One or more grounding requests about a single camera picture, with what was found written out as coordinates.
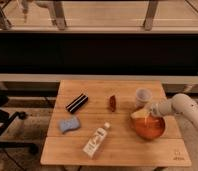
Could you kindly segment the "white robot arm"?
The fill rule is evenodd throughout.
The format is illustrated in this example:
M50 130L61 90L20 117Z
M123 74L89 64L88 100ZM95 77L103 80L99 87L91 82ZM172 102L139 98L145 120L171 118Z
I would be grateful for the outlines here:
M146 140L154 140L163 135L165 116L179 114L189 120L198 131L198 104L186 94L176 94L170 99L153 102L130 115L131 127L136 134Z

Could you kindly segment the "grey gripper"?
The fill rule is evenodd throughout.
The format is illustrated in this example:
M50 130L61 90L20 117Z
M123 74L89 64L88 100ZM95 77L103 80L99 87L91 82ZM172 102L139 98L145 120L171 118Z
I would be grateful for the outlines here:
M163 114L160 111L160 102L153 102L149 106L149 110L146 108L142 108L140 110L137 110L131 114L132 119L137 118L146 118L149 116L149 111L153 117L163 117Z

